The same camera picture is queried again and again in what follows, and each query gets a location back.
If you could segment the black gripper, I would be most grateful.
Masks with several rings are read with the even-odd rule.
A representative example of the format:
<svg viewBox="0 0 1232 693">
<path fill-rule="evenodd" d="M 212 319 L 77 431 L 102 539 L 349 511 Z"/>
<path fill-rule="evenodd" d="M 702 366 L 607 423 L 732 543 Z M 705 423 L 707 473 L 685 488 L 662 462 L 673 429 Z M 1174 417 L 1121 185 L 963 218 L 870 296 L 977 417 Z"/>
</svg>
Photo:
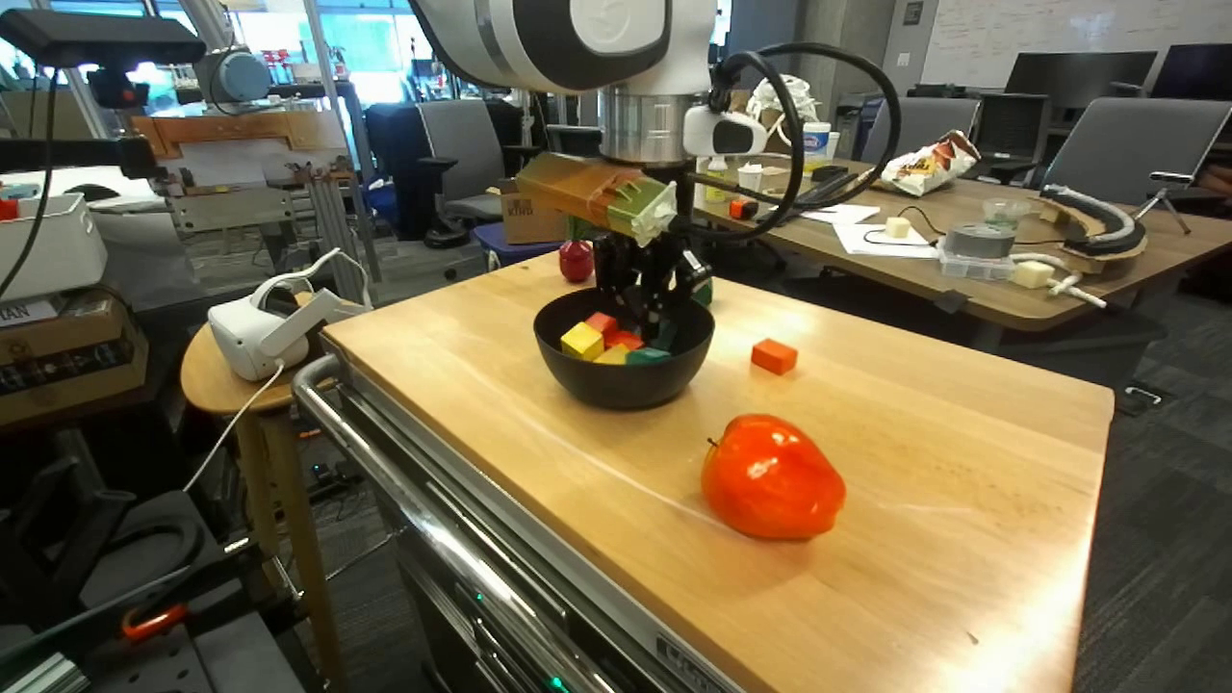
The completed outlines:
<svg viewBox="0 0 1232 693">
<path fill-rule="evenodd" d="M 633 317 L 655 317 L 682 299 L 707 303 L 714 268 L 679 235 L 647 246 L 607 235 L 596 241 L 596 294 Z"/>
</svg>

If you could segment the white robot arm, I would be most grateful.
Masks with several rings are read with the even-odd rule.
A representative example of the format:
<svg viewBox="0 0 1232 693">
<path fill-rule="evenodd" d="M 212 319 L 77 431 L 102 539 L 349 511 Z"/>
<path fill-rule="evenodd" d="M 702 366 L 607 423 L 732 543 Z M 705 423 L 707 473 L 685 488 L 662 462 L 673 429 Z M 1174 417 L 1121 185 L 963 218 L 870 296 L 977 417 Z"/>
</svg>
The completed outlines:
<svg viewBox="0 0 1232 693">
<path fill-rule="evenodd" d="M 593 287 L 637 319 L 688 303 L 688 172 L 721 123 L 714 0 L 412 0 L 435 56 L 487 88 L 593 95 L 601 155 L 534 155 L 510 203 L 596 231 Z"/>
</svg>

